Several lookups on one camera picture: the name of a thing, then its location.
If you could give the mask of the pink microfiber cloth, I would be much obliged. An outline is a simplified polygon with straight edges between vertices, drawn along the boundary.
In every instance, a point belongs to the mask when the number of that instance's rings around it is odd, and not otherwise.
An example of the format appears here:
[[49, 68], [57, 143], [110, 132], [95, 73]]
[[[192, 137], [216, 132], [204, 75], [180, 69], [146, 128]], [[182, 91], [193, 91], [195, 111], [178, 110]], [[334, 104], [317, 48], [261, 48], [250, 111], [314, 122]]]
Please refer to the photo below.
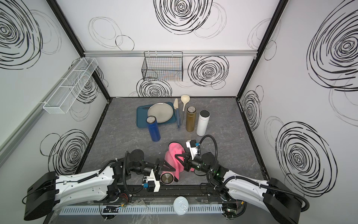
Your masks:
[[171, 142], [168, 145], [168, 151], [165, 154], [165, 161], [169, 163], [175, 171], [173, 172], [174, 177], [179, 180], [180, 173], [184, 171], [184, 166], [181, 162], [175, 158], [176, 155], [184, 154], [185, 149], [178, 142]]

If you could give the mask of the pink thermos steel lid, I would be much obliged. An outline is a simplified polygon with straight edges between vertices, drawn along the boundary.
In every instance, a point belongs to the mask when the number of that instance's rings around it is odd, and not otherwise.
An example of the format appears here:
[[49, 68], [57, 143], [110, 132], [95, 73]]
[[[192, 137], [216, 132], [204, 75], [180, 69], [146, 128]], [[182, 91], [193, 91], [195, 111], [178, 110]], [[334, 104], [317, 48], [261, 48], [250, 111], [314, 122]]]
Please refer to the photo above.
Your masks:
[[160, 175], [160, 181], [165, 185], [170, 185], [174, 182], [178, 182], [179, 179], [175, 176], [175, 172], [162, 172]]

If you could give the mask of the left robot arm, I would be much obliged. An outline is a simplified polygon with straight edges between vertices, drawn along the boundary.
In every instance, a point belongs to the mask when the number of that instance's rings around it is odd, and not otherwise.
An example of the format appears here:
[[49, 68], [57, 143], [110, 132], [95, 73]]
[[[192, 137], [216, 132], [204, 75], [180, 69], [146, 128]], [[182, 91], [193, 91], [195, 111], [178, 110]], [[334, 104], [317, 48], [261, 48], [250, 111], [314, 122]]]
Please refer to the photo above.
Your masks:
[[108, 161], [99, 170], [76, 175], [47, 172], [28, 188], [22, 200], [24, 220], [39, 219], [75, 203], [104, 199], [115, 202], [122, 196], [119, 183], [123, 184], [127, 195], [137, 194], [144, 188], [158, 192], [161, 174], [174, 171], [176, 169], [166, 160], [144, 161], [144, 152], [135, 149], [126, 152], [121, 159]]

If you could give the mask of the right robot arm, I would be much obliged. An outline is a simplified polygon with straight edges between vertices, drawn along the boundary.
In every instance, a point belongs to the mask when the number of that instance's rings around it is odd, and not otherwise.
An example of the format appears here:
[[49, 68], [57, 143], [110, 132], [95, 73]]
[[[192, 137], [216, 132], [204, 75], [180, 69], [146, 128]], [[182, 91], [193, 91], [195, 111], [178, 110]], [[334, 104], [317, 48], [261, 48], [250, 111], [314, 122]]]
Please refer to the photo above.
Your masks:
[[[192, 151], [201, 149], [207, 138], [213, 141], [215, 152], [192, 155]], [[188, 147], [189, 152], [174, 155], [176, 161], [187, 172], [203, 172], [208, 184], [225, 201], [238, 200], [254, 205], [269, 212], [280, 224], [297, 224], [300, 214], [309, 209], [310, 204], [305, 197], [291, 191], [275, 178], [269, 181], [252, 179], [220, 165], [218, 144], [213, 136], [207, 134], [199, 142], [189, 141]]]

